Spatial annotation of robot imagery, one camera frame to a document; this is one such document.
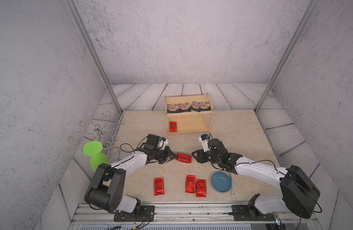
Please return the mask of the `brown tea bag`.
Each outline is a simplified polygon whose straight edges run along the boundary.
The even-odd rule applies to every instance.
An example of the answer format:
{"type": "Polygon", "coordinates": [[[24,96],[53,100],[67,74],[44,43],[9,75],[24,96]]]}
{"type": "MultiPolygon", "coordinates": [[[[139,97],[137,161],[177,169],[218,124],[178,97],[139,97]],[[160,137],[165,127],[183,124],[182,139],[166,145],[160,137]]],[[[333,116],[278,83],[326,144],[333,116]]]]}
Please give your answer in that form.
{"type": "Polygon", "coordinates": [[[198,102],[198,109],[199,111],[210,111],[211,105],[209,102],[198,102]]]}
{"type": "Polygon", "coordinates": [[[191,105],[190,103],[179,103],[178,104],[178,112],[179,113],[182,113],[182,112],[191,112],[191,109],[190,109],[191,105]]]}
{"type": "Polygon", "coordinates": [[[190,105],[189,109],[190,109],[191,111],[196,111],[196,112],[200,112],[200,111],[201,111],[198,102],[193,102],[193,103],[190,105]]]}
{"type": "Polygon", "coordinates": [[[167,113],[179,113],[179,105],[178,104],[167,104],[166,106],[167,113]]]}

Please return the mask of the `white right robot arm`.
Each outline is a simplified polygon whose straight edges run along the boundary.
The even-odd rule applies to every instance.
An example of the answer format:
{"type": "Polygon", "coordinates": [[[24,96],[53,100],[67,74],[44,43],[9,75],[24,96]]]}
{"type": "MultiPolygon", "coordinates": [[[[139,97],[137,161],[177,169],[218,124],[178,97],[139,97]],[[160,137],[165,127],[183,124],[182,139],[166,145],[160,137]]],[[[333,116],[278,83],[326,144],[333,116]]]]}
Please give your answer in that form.
{"type": "Polygon", "coordinates": [[[192,152],[197,162],[216,164],[218,170],[249,176],[280,190],[273,196],[254,195],[247,205],[248,212],[260,215],[290,211],[309,219],[319,206],[320,191],[300,167],[277,167],[274,163],[268,165],[268,160],[250,160],[229,152],[219,139],[207,134],[198,140],[203,148],[192,152]]]}

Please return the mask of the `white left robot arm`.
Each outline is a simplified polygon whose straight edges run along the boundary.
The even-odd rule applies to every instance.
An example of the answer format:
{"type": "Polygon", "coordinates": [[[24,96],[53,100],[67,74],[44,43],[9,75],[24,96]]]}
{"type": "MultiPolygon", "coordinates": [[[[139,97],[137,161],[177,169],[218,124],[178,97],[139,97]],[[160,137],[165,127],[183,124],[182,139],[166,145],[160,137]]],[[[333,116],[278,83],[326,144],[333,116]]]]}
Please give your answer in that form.
{"type": "Polygon", "coordinates": [[[101,164],[85,193],[84,200],[92,208],[97,207],[108,213],[121,211],[125,213],[140,212],[140,200],[124,193],[126,177],[137,169],[153,163],[167,163],[177,158],[168,146],[151,148],[145,144],[144,148],[137,148],[132,156],[120,163],[101,164]]]}

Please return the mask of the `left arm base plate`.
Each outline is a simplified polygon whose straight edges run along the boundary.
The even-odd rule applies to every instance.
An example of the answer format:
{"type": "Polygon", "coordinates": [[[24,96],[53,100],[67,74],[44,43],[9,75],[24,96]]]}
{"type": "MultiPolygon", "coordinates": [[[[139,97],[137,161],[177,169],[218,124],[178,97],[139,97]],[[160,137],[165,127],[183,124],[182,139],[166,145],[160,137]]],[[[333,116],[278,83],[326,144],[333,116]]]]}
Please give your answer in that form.
{"type": "Polygon", "coordinates": [[[155,215],[155,206],[140,205],[131,213],[116,211],[114,222],[153,222],[155,215]]]}

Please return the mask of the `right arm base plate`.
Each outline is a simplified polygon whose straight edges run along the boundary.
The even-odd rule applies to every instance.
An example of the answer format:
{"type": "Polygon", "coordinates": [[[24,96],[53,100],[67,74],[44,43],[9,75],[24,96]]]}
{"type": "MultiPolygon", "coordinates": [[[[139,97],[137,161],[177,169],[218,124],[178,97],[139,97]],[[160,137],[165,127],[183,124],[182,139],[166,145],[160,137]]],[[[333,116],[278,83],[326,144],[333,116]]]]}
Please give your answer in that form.
{"type": "Polygon", "coordinates": [[[262,214],[255,206],[233,205],[232,212],[228,215],[234,217],[234,221],[274,221],[272,214],[262,214]]]}

